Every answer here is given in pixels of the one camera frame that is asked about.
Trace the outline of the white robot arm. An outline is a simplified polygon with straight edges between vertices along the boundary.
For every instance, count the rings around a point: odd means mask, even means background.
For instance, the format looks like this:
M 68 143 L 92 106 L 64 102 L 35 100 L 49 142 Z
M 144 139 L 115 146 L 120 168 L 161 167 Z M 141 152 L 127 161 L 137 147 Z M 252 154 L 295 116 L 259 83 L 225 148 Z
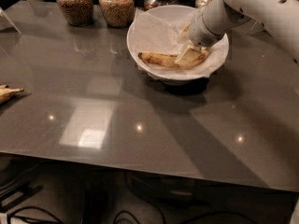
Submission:
M 197 9 L 178 41 L 211 47 L 227 31 L 249 20 L 260 23 L 292 60 L 299 63 L 298 0 L 212 0 Z

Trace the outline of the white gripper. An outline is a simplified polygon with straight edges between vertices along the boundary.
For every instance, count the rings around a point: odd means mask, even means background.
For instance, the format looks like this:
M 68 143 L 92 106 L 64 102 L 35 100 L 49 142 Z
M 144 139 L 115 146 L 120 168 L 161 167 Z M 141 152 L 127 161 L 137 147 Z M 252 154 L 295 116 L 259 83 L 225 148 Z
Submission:
M 186 43 L 175 59 L 175 64 L 187 65 L 202 53 L 202 47 L 212 47 L 227 31 L 248 21 L 248 16 L 235 11 L 224 0 L 212 0 L 208 5 L 199 7 L 191 23 L 178 35 L 177 42 Z

